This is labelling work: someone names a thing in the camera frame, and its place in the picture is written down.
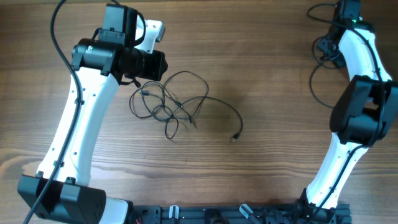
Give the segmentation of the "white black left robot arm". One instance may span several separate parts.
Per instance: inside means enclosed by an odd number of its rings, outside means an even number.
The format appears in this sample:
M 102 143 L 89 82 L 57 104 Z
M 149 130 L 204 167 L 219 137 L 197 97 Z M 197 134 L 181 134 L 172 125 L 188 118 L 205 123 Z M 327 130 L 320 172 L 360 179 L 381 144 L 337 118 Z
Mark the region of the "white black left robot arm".
M 93 151 L 108 106 L 122 85 L 159 81 L 167 71 L 154 46 L 165 33 L 116 1 L 107 4 L 103 25 L 81 39 L 66 60 L 71 83 L 52 144 L 33 176 L 23 175 L 17 191 L 33 216 L 63 223 L 140 223 L 133 203 L 89 187 Z

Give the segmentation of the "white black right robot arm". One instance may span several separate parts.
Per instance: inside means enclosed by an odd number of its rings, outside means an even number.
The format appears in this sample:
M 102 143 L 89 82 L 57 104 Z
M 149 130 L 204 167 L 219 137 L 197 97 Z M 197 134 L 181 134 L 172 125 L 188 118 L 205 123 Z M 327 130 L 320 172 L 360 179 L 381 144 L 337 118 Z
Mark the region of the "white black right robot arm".
M 360 158 L 382 140 L 397 114 L 397 82 L 386 72 L 376 48 L 376 33 L 361 17 L 361 1 L 337 1 L 330 20 L 307 17 L 329 24 L 328 33 L 314 40 L 317 67 L 328 62 L 334 69 L 346 67 L 349 84 L 331 107 L 331 142 L 313 181 L 303 190 L 293 214 L 296 222 L 343 223 L 338 203 L 342 188 Z

